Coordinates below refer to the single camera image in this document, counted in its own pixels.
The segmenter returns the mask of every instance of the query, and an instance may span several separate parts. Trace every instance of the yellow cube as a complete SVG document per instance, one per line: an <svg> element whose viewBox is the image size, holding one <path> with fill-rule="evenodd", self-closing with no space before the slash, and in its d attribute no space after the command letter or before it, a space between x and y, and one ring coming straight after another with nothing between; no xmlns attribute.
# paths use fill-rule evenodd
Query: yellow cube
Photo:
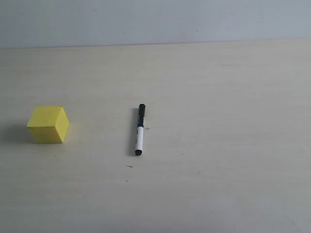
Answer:
<svg viewBox="0 0 311 233"><path fill-rule="evenodd" d="M36 143L63 143L69 120L62 106L37 106L27 128Z"/></svg>

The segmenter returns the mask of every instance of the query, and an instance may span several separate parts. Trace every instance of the black marker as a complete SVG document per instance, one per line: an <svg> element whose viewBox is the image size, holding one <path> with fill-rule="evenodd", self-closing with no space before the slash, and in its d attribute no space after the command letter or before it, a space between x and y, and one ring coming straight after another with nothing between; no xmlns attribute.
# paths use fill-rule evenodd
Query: black marker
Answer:
<svg viewBox="0 0 311 233"><path fill-rule="evenodd" d="M139 105L135 155L142 154L142 142L144 139L145 107L146 106L143 103Z"/></svg>

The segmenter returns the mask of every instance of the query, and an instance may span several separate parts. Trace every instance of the table surface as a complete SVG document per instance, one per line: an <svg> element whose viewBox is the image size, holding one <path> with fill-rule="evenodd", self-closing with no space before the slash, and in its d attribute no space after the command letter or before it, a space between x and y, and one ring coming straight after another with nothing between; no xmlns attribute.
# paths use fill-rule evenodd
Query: table surface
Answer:
<svg viewBox="0 0 311 233"><path fill-rule="evenodd" d="M0 50L0 232L310 233L310 54L310 39ZM32 142L36 105L65 107L64 144Z"/></svg>

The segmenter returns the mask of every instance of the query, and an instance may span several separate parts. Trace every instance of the white wall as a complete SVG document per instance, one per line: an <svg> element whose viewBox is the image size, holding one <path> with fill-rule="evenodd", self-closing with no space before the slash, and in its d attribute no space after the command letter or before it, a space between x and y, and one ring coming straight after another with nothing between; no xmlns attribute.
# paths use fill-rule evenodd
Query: white wall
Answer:
<svg viewBox="0 0 311 233"><path fill-rule="evenodd" d="M310 0L4 0L0 48L311 37Z"/></svg>

